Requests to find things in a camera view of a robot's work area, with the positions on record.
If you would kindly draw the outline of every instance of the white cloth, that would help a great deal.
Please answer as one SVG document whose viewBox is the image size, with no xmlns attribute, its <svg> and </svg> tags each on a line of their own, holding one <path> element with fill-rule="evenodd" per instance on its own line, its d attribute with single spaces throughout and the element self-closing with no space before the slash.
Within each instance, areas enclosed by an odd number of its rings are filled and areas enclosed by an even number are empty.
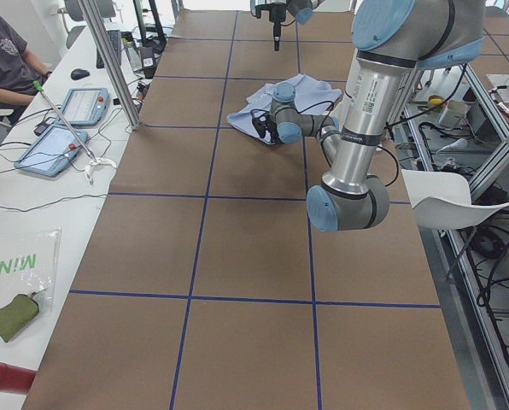
<svg viewBox="0 0 509 410">
<path fill-rule="evenodd" d="M 321 103 L 323 101 L 334 102 L 342 95 L 341 90 L 333 90 L 329 83 L 318 81 L 305 74 L 298 74 L 285 81 L 295 87 L 295 104 L 299 111 L 302 111 L 304 108 L 314 105 L 315 103 Z M 228 124 L 239 131 L 250 135 L 251 137 L 264 141 L 266 144 L 271 144 L 269 132 L 266 133 L 264 139 L 261 139 L 253 127 L 253 123 L 251 121 L 251 110 L 260 109 L 268 111 L 270 109 L 274 86 L 274 84 L 266 84 L 255 94 L 247 97 L 247 107 L 237 113 L 228 114 L 226 117 Z M 310 108 L 303 114 L 318 115 L 324 113 L 324 111 L 328 108 L 328 103 L 322 103 Z M 260 114 L 262 113 L 258 111 L 254 112 L 254 115 L 258 116 Z"/>
</svg>

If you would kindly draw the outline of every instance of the red cup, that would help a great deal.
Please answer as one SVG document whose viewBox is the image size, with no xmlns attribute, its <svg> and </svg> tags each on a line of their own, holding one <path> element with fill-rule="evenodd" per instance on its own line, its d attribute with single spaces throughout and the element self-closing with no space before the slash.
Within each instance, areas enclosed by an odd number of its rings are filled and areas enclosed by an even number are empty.
<svg viewBox="0 0 509 410">
<path fill-rule="evenodd" d="M 0 391 L 26 395 L 36 376 L 35 370 L 11 366 L 0 362 Z"/>
</svg>

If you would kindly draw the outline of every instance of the clear plastic bag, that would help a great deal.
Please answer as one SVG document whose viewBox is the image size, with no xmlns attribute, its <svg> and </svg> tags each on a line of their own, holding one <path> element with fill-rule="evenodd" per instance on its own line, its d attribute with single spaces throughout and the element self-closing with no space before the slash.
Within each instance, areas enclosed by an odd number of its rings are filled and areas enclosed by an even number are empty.
<svg viewBox="0 0 509 410">
<path fill-rule="evenodd" d="M 53 305 L 61 230 L 0 238 L 0 308 L 19 294 L 36 294 L 40 314 Z"/>
</svg>

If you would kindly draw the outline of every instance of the blue tablet device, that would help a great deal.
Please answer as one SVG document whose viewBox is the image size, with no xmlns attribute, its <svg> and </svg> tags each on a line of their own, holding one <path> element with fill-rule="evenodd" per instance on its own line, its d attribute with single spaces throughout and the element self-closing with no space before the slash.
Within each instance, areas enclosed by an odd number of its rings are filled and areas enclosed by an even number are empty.
<svg viewBox="0 0 509 410">
<path fill-rule="evenodd" d="M 61 112 L 71 126 L 94 126 L 104 115 L 108 99 L 106 88 L 71 88 Z"/>
<path fill-rule="evenodd" d="M 87 132 L 76 130 L 78 137 L 85 142 Z M 14 167 L 29 173 L 37 173 L 46 177 L 55 177 L 68 167 L 70 161 L 82 149 L 74 135 L 61 125 L 52 125 L 23 153 Z"/>
</svg>

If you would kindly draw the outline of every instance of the computer mouse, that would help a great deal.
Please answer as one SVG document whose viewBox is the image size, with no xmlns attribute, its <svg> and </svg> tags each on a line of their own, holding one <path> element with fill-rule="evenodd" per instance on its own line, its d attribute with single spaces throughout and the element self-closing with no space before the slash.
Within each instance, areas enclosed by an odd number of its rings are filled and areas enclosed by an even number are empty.
<svg viewBox="0 0 509 410">
<path fill-rule="evenodd" d="M 71 79 L 82 79 L 84 77 L 87 77 L 88 75 L 90 75 L 89 71 L 84 70 L 83 68 L 75 68 L 73 71 L 71 71 L 70 78 Z"/>
</svg>

